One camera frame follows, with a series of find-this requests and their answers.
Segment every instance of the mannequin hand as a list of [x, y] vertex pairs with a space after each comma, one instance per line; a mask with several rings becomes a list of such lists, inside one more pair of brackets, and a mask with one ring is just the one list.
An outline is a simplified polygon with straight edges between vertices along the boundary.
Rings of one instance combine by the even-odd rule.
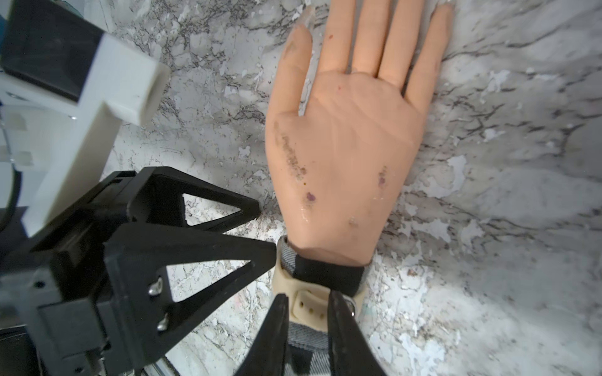
[[414, 54], [423, 0], [399, 0], [385, 41], [389, 0], [365, 1], [352, 73], [345, 74], [355, 4], [332, 0], [308, 106], [298, 115], [312, 40], [306, 8], [276, 74], [265, 148], [288, 240], [304, 257], [366, 265], [422, 141], [450, 37], [454, 7], [437, 6]]

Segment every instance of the white marble countertop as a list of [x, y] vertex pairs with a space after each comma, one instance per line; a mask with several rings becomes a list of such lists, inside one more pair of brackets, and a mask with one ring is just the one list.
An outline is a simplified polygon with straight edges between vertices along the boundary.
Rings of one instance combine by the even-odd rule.
[[[312, 3], [315, 69], [328, 5]], [[88, 20], [173, 71], [159, 113], [122, 127], [106, 171], [168, 165], [251, 196], [263, 214], [234, 233], [275, 241], [265, 111], [300, 5], [88, 0]], [[361, 328], [389, 375], [600, 375], [601, 70], [600, 0], [458, 0], [424, 143], [368, 280]], [[191, 221], [225, 210], [187, 200]], [[174, 267], [172, 290], [183, 299], [236, 266]], [[168, 353], [182, 376], [236, 370], [270, 276]]]

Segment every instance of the stain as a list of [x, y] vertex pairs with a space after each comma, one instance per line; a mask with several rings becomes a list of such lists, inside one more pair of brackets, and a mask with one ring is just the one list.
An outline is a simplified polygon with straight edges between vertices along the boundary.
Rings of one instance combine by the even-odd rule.
[[286, 59], [288, 54], [294, 52], [296, 49], [297, 45], [295, 44], [295, 42], [291, 42], [291, 44], [287, 46], [286, 50], [284, 50], [284, 55], [282, 56], [282, 58]]
[[386, 166], [378, 173], [378, 187], [384, 188], [386, 184]]
[[297, 178], [297, 180], [302, 180], [303, 175], [307, 174], [307, 169], [305, 167], [299, 167], [299, 160], [297, 160], [297, 155], [295, 154], [295, 150], [290, 145], [290, 139], [288, 136], [283, 135], [282, 141], [284, 144], [282, 145], [282, 149], [287, 155], [287, 164], [293, 170], [293, 174]]
[[278, 122], [274, 122], [274, 142], [276, 146], [280, 146], [280, 125]]

